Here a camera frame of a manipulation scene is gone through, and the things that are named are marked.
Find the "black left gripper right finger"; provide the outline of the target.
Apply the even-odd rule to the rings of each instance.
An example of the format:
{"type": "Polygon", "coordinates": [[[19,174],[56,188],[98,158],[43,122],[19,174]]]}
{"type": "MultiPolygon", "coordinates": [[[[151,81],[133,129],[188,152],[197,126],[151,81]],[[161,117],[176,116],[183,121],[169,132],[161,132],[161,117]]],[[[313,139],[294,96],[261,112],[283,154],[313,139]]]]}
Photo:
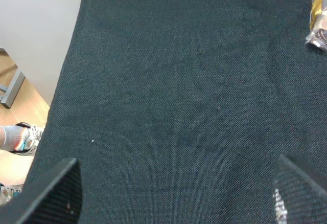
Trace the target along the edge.
{"type": "Polygon", "coordinates": [[[300,159],[279,157],[272,199],[277,223],[326,223],[326,175],[300,159]]]}

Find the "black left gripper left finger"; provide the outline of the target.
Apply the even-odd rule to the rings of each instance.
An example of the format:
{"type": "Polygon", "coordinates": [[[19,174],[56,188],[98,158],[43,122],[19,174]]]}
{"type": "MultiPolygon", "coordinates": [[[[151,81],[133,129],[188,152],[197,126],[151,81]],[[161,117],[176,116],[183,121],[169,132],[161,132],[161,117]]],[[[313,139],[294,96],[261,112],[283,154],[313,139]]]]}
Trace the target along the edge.
{"type": "Polygon", "coordinates": [[[7,203],[7,223],[78,223],[82,203],[79,162],[63,159],[7,203]]]}

